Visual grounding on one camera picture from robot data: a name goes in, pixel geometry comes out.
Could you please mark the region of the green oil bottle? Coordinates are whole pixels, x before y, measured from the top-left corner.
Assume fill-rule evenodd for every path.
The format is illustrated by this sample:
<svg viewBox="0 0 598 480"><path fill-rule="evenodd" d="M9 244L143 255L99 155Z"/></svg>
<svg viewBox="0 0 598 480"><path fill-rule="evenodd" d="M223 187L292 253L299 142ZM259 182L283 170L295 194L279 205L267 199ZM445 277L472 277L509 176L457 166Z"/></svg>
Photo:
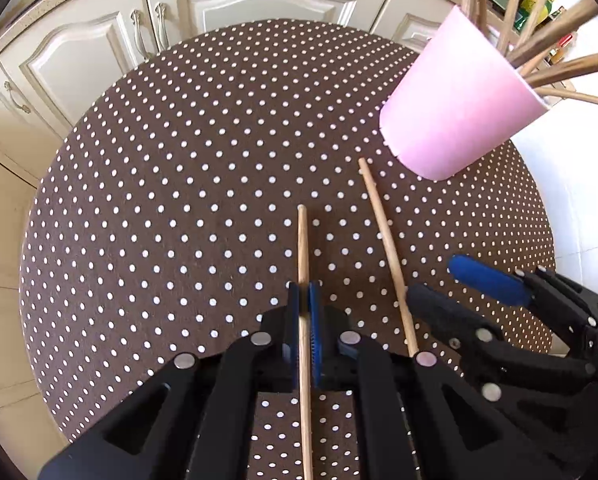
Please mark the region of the green oil bottle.
<svg viewBox="0 0 598 480"><path fill-rule="evenodd" d="M543 8L540 12L538 12L538 19L536 20L535 24L536 27L540 26L540 24L546 20L549 14L552 13L554 1L555 0L545 0ZM522 0L520 2L514 23L516 32L522 32L537 2L538 0Z"/></svg>

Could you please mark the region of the lower cabinets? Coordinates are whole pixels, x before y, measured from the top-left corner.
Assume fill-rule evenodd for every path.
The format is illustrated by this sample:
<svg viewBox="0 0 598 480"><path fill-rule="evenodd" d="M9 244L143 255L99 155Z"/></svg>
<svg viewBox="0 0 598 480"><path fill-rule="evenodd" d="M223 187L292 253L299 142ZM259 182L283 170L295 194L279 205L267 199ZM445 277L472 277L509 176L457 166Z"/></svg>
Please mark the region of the lower cabinets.
<svg viewBox="0 0 598 480"><path fill-rule="evenodd" d="M69 129L119 77L211 29L299 18L373 32L432 25L459 0L8 0L0 12L0 164L40 177Z"/></svg>

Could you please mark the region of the polka dot tablecloth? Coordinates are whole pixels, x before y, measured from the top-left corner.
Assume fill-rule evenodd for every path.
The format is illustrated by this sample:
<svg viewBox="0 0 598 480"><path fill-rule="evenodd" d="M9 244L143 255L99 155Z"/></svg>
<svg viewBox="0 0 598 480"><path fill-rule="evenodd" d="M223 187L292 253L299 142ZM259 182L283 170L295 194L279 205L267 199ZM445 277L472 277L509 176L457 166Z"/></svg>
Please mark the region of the polka dot tablecloth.
<svg viewBox="0 0 598 480"><path fill-rule="evenodd" d="M40 181L19 284L31 366L69 445L177 354L216 356L287 304L299 205L309 286L385 350L430 352L465 380L406 304L424 284L547 354L528 310L449 270L455 255L507 274L553 264L535 182L508 141L445 180L405 168L379 114L413 62L348 27L241 24L163 52L84 113ZM297 364L297 387L257 396L243 479L304 479L299 350ZM363 479L352 393L317 388L312 365L311 415L314 479Z"/></svg>

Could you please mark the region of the pink cup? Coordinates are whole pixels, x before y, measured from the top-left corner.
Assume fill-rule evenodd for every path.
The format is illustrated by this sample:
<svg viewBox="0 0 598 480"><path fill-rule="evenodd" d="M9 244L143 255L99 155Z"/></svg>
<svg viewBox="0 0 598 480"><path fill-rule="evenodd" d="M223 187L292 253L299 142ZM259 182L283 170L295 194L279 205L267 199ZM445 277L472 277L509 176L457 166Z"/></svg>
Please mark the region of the pink cup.
<svg viewBox="0 0 598 480"><path fill-rule="evenodd" d="M428 180L454 176L548 111L456 6L381 107L399 162Z"/></svg>

